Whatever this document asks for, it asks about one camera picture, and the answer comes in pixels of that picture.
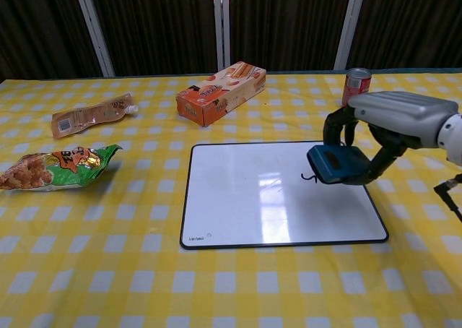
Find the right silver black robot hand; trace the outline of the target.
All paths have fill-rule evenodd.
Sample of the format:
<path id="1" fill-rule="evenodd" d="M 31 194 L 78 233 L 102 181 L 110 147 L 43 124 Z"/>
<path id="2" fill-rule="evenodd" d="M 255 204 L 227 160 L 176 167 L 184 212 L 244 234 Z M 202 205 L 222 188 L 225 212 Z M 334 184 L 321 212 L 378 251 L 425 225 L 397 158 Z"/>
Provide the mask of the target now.
<path id="1" fill-rule="evenodd" d="M 449 162 L 461 165 L 461 113 L 452 100 L 402 91 L 367 92 L 350 98 L 347 104 L 328 114 L 323 126 L 323 143 L 337 146 L 344 132 L 344 150 L 352 145 L 359 121 L 365 122 L 381 145 L 372 160 L 348 164 L 346 173 L 329 173 L 326 184 L 365 185 L 379 176 L 407 149 L 440 148 Z"/>

